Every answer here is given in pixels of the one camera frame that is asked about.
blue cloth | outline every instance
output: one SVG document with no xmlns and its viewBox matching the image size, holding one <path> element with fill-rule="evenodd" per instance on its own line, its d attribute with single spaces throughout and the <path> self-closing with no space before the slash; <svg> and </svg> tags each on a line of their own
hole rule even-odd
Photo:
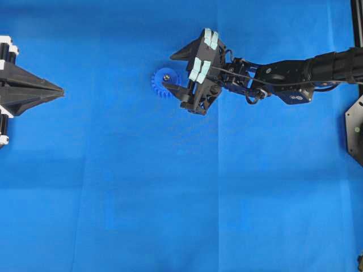
<svg viewBox="0 0 363 272">
<path fill-rule="evenodd" d="M 215 29 L 237 57 L 353 46 L 349 1 L 2 4 L 17 64 L 64 99 L 11 121 L 1 150 L 0 271 L 355 271 L 363 169 L 342 85 L 290 107 L 224 91 L 206 117 L 161 100 L 169 55 Z"/>
</svg>

cable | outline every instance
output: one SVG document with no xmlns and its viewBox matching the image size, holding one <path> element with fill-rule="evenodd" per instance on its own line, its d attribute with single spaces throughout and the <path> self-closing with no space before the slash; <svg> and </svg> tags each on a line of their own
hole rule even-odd
<svg viewBox="0 0 363 272">
<path fill-rule="evenodd" d="M 244 96 L 246 97 L 246 101 L 247 101 L 247 103 L 249 103 L 249 105 L 255 105 L 255 104 L 257 104 L 258 101 L 260 101 L 260 96 L 255 97 L 255 100 L 252 101 L 250 99 L 250 95 L 248 94 L 247 90 L 245 91 Z"/>
<path fill-rule="evenodd" d="M 325 88 L 325 89 L 315 89 L 314 92 L 328 92 L 331 90 L 334 90 L 336 87 L 338 87 L 339 84 L 335 84 L 329 88 Z"/>
<path fill-rule="evenodd" d="M 229 52 L 229 58 L 231 62 L 233 62 L 233 51 L 231 49 L 226 50 L 223 56 L 227 55 L 228 52 Z"/>
<path fill-rule="evenodd" d="M 285 87 L 285 86 L 295 86 L 295 85 L 308 84 L 308 83 L 317 83 L 317 82 L 321 83 L 321 81 L 314 81 L 314 80 L 305 81 L 305 82 L 289 83 L 289 84 L 270 83 L 270 82 L 267 82 L 267 81 L 264 81 L 264 80 L 253 78 L 253 77 L 248 76 L 248 75 L 236 74 L 236 73 L 228 71 L 226 69 L 222 69 L 222 68 L 218 68 L 218 67 L 214 67 L 214 66 L 211 66 L 210 68 L 220 70 L 220 71 L 226 72 L 226 73 L 231 74 L 231 75 L 235 75 L 236 77 L 248 78 L 250 80 L 254 80 L 256 82 L 260 82 L 262 84 L 271 85 L 271 86 Z M 335 80 L 334 82 L 345 83 L 345 81 L 339 81 L 339 80 Z"/>
</svg>

black bracket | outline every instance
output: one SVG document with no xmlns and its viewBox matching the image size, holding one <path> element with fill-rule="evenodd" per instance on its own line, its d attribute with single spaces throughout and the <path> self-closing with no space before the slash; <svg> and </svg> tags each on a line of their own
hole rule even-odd
<svg viewBox="0 0 363 272">
<path fill-rule="evenodd" d="M 363 166 L 363 96 L 346 112 L 349 154 Z"/>
</svg>

gear teeth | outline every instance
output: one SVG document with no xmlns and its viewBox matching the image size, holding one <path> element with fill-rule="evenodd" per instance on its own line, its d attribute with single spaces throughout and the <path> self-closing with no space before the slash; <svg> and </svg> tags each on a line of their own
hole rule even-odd
<svg viewBox="0 0 363 272">
<path fill-rule="evenodd" d="M 162 82 L 164 82 L 165 75 L 170 75 L 171 83 L 179 84 L 179 77 L 173 69 L 162 68 L 162 69 L 158 70 L 156 73 L 152 74 L 151 87 L 153 88 L 153 91 L 155 92 L 155 94 L 158 97 L 163 98 L 163 99 L 169 99 L 169 98 L 171 98 L 171 93 L 162 84 Z"/>
</svg>

robotic arm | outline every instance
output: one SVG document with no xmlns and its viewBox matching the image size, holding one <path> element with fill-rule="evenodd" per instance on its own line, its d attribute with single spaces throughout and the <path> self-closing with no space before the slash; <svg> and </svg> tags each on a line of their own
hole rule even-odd
<svg viewBox="0 0 363 272">
<path fill-rule="evenodd" d="M 226 62 L 230 53 L 231 62 Z M 328 53 L 304 61 L 280 61 L 267 65 L 233 58 L 206 28 L 200 37 L 170 57 L 187 61 L 187 88 L 164 82 L 164 86 L 191 113 L 206 115 L 222 87 L 244 95 L 249 104 L 277 95 L 287 104 L 309 103 L 314 92 L 333 90 L 340 83 L 363 83 L 363 48 Z"/>
<path fill-rule="evenodd" d="M 15 65 L 19 49 L 0 36 L 0 148 L 9 143 L 9 118 L 64 95 L 62 88 Z"/>
</svg>

